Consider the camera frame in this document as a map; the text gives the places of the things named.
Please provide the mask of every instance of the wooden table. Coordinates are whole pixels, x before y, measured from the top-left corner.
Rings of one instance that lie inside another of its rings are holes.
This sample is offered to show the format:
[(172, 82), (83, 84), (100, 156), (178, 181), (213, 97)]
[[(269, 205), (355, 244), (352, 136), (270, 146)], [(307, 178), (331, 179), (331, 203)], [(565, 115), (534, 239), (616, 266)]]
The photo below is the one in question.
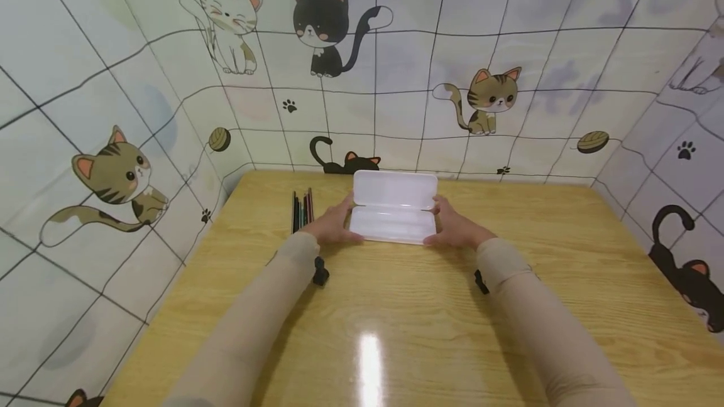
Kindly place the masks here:
[[(161, 404), (233, 298), (288, 236), (291, 192), (307, 187), (320, 215), (351, 189), (352, 177), (243, 177), (103, 407)], [(723, 405), (724, 351), (597, 193), (447, 180), (438, 192), (527, 255), (640, 406)], [(364, 242), (322, 255), (329, 281), (310, 285), (291, 313), (254, 405), (547, 405), (505, 317), (473, 284), (469, 254)]]

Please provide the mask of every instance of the forearm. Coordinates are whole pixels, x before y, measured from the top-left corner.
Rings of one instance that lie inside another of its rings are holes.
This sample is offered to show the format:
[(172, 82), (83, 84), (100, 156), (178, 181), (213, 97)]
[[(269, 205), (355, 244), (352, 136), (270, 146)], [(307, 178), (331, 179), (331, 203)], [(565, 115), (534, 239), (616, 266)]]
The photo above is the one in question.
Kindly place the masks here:
[(616, 370), (556, 294), (502, 239), (478, 246), (478, 268), (543, 383), (551, 406), (635, 406)]
[(268, 352), (314, 275), (319, 246), (297, 232), (234, 300), (163, 407), (247, 406)]

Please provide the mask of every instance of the black cat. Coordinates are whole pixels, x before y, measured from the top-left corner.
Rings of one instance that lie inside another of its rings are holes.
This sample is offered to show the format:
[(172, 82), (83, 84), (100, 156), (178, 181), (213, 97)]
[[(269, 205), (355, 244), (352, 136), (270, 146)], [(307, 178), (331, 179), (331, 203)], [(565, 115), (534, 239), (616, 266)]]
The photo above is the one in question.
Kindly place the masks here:
[(362, 37), (372, 29), (389, 26), (392, 11), (384, 6), (376, 6), (365, 11), (354, 32), (354, 45), (347, 64), (342, 66), (342, 58), (334, 47), (347, 35), (349, 30), (348, 0), (296, 0), (294, 7), (294, 29), (299, 41), (314, 47), (311, 74), (322, 77), (337, 77), (351, 70), (357, 61)]
[(73, 395), (65, 403), (65, 407), (99, 407), (103, 401), (103, 396), (89, 399), (82, 389), (76, 389)]
[(338, 175), (352, 175), (357, 170), (379, 170), (380, 167), (377, 164), (380, 163), (380, 158), (360, 158), (360, 156), (354, 154), (353, 151), (349, 151), (344, 156), (344, 167), (340, 164), (333, 163), (333, 161), (324, 161), (318, 154), (316, 154), (316, 144), (318, 141), (331, 145), (332, 139), (325, 136), (316, 136), (309, 142), (309, 151), (311, 151), (314, 159), (324, 169), (324, 173), (334, 173)]
[(652, 223), (654, 245), (649, 251), (649, 257), (686, 303), (708, 313), (706, 328), (713, 333), (721, 332), (724, 330), (724, 294), (719, 291), (714, 282), (711, 282), (709, 264), (700, 259), (694, 259), (682, 265), (681, 268), (677, 268), (671, 250), (668, 250), (659, 240), (659, 227), (669, 214), (680, 216), (681, 223), (686, 230), (694, 229), (694, 220), (689, 212), (686, 212), (681, 206), (669, 204), (661, 208)]

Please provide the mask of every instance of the cartoon cat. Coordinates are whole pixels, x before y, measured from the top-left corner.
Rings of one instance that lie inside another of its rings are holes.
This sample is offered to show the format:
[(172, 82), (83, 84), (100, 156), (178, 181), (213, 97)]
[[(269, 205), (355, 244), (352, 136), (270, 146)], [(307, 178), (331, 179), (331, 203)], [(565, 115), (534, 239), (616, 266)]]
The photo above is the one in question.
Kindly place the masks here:
[(453, 84), (439, 84), (432, 95), (438, 99), (449, 99), (458, 112), (458, 126), (471, 134), (495, 134), (495, 114), (508, 111), (518, 98), (520, 66), (503, 74), (491, 74), (487, 69), (479, 70), (470, 83), (468, 104), (475, 109), (470, 121), (463, 117), (463, 97)]
[(168, 198), (153, 188), (151, 163), (138, 147), (126, 141), (118, 126), (98, 155), (75, 155), (71, 165), (75, 175), (109, 204), (131, 203), (137, 223), (125, 223), (89, 206), (70, 206), (53, 214), (41, 228), (41, 242), (52, 247), (70, 237), (82, 226), (102, 223), (124, 232), (140, 230), (156, 222), (168, 207)]
[(389, 26), (392, 11), (376, 6), (364, 12), (354, 32), (352, 54), (342, 65), (339, 51), (334, 47), (347, 35), (349, 29), (349, 0), (296, 0), (294, 29), (299, 41), (314, 47), (311, 75), (337, 77), (351, 70), (357, 61), (362, 37), (372, 29)]
[(103, 401), (103, 396), (89, 399), (85, 391), (76, 389), (73, 395), (65, 403), (65, 407), (99, 407)]
[(316, 144), (318, 141), (323, 141), (324, 143), (331, 145), (332, 139), (329, 139), (325, 136), (316, 136), (309, 142), (309, 151), (311, 151), (314, 159), (318, 161), (318, 163), (322, 166), (322, 168), (324, 169), (324, 173), (352, 175), (357, 170), (380, 169), (380, 167), (377, 166), (378, 164), (380, 164), (380, 158), (360, 158), (360, 156), (354, 154), (353, 151), (349, 151), (347, 155), (344, 156), (344, 167), (340, 164), (333, 163), (333, 161), (324, 161), (316, 153)]
[(724, 83), (724, 0), (715, 0), (714, 5), (719, 17), (671, 77), (672, 89), (706, 94)]
[(179, 0), (204, 27), (204, 42), (224, 73), (254, 74), (256, 58), (244, 35), (256, 29), (261, 0)]
[(659, 240), (659, 227), (669, 214), (680, 216), (681, 223), (686, 230), (694, 229), (694, 220), (681, 206), (669, 204), (661, 208), (652, 223), (654, 245), (649, 251), (649, 257), (686, 303), (708, 313), (706, 329), (713, 333), (721, 332), (724, 330), (724, 294), (711, 281), (709, 264), (700, 259), (694, 259), (682, 265), (681, 268), (677, 268), (671, 250), (668, 250)]

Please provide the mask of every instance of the wall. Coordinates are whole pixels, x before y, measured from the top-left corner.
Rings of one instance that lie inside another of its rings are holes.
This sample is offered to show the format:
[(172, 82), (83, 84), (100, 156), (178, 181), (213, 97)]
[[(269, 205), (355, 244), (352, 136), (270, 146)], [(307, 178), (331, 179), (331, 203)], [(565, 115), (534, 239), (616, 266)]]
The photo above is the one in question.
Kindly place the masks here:
[(594, 188), (724, 342), (724, 0), (716, 7), (721, 16), (635, 123)]
[(247, 170), (591, 185), (711, 1), (0, 0), (0, 403), (103, 393)]

